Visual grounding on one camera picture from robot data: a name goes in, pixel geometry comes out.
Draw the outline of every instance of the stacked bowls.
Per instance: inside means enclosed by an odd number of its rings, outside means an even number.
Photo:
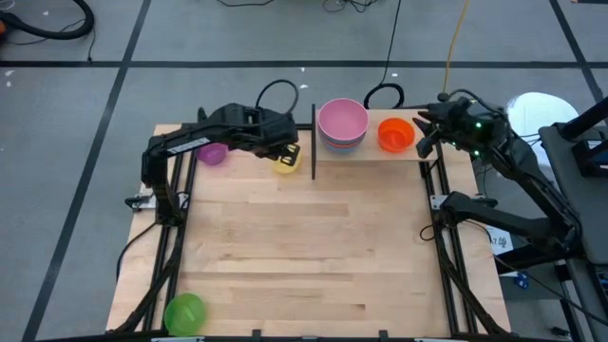
[[[319,137],[333,153],[354,151],[365,138],[369,125],[368,111],[355,100],[331,100],[319,111]]]

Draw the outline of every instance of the wooden table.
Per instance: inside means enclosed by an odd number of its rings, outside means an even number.
[[[179,127],[158,125],[155,134]],[[311,180],[310,133],[299,132],[304,159],[292,175],[278,175],[269,161],[241,151],[221,166],[198,166],[178,294],[195,293],[208,304],[209,320],[199,333],[449,336],[435,246],[419,238],[430,216],[417,157],[318,161]],[[476,194],[468,155],[446,146],[444,158],[451,189]],[[136,214],[129,238],[153,217],[152,211]],[[109,329],[147,290],[160,230],[126,254]],[[509,329],[485,232],[465,223],[460,238],[471,290]],[[161,309],[155,317],[158,328]],[[459,321],[465,329],[463,314]]]

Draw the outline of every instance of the green cup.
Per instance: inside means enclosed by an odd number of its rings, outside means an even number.
[[[164,311],[164,326],[176,337],[199,333],[206,318],[205,305],[196,294],[180,294]]]

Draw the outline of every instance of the vacuum cleaner hose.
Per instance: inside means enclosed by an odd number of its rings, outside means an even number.
[[[80,38],[93,29],[93,25],[95,24],[95,16],[93,15],[93,11],[86,4],[85,0],[72,0],[78,5],[83,12],[85,13],[85,22],[79,27],[71,31],[66,32],[53,32],[40,28],[35,28],[24,23],[18,16],[12,13],[5,13],[0,11],[0,21],[4,22],[4,24],[8,27],[12,27],[15,29],[20,29],[23,32],[27,32],[29,34],[33,34],[38,37],[55,39],[55,40],[70,40]]]

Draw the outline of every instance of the orange cup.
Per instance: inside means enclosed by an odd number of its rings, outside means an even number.
[[[411,124],[399,118],[386,119],[378,126],[378,144],[390,153],[401,153],[408,149],[415,135]]]

